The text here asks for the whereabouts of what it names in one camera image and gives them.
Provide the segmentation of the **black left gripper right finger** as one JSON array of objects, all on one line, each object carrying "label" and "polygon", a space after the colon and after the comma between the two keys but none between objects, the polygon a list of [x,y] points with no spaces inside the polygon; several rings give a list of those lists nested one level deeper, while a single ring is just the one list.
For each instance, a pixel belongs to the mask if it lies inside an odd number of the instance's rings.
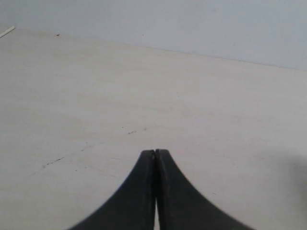
[{"label": "black left gripper right finger", "polygon": [[205,198],[166,149],[155,151],[155,196],[162,230],[250,229]]}]

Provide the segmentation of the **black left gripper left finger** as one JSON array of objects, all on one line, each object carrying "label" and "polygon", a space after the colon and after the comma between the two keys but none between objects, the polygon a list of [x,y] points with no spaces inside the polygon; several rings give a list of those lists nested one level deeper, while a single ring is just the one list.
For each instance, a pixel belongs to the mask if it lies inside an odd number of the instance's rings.
[{"label": "black left gripper left finger", "polygon": [[153,230],[154,150],[142,151],[118,190],[72,230]]}]

